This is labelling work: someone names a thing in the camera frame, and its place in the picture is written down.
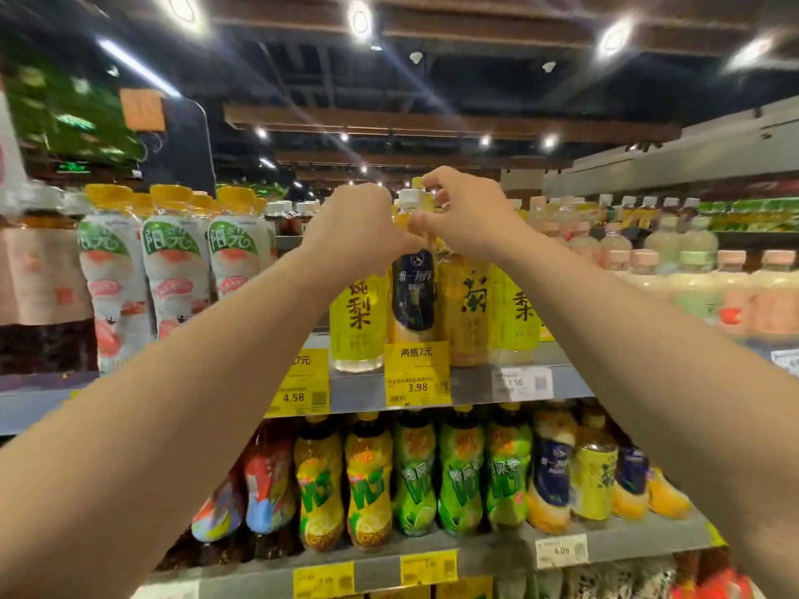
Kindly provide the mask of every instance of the left hand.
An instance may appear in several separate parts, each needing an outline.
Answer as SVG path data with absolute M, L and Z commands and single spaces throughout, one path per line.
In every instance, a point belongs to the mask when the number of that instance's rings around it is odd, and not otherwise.
M 394 225 L 387 189 L 364 183 L 338 187 L 327 198 L 305 228 L 301 247 L 324 257 L 352 282 L 384 275 L 394 260 L 427 245 L 425 238 Z

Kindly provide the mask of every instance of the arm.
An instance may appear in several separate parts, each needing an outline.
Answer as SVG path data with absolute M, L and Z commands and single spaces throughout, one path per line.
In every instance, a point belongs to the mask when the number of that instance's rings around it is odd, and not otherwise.
M 315 322 L 421 238 L 346 187 L 303 245 L 0 452 L 0 595 L 130 597 L 225 478 Z
M 514 214 L 499 186 L 440 168 L 442 215 L 417 228 L 498 264 L 604 407 L 730 542 L 768 597 L 799 584 L 799 384 Z

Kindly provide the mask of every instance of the right hand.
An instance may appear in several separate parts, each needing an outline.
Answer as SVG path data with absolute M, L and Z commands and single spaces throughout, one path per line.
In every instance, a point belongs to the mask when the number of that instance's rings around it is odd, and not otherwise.
M 411 217 L 415 233 L 433 233 L 453 251 L 495 262 L 508 237 L 529 230 L 495 180 L 442 166 L 422 178 L 425 187 L 440 187 L 435 202 L 449 207 L 435 214 L 417 210 Z

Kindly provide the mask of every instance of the ceiling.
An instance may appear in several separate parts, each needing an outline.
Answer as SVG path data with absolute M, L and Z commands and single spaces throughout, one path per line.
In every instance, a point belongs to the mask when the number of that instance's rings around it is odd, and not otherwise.
M 489 176 L 567 168 L 799 94 L 794 0 L 367 1 L 366 45 L 350 35 L 348 0 L 196 0 L 203 37 L 157 0 L 4 0 L 0 21 L 98 79 L 109 79 L 109 60 L 96 38 L 124 45 L 203 105 L 221 180 L 397 185 L 439 163 Z M 625 16 L 635 17 L 630 47 L 598 58 L 604 31 Z M 726 72 L 763 34 L 774 36 L 769 54 Z M 549 134 L 560 139 L 551 151 Z M 279 168 L 263 168 L 263 156 Z

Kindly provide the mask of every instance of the white sign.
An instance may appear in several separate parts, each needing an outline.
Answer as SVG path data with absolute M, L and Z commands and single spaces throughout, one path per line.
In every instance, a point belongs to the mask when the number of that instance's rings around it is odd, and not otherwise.
M 552 399 L 552 369 L 549 366 L 509 366 L 491 369 L 494 402 L 534 402 Z
M 799 349 L 789 349 L 788 351 L 772 351 L 771 361 L 780 368 L 799 378 Z
M 582 563 L 588 563 L 588 537 L 585 534 L 535 541 L 535 564 L 538 569 L 565 568 Z
M 130 599 L 200 599 L 200 581 L 144 584 Z

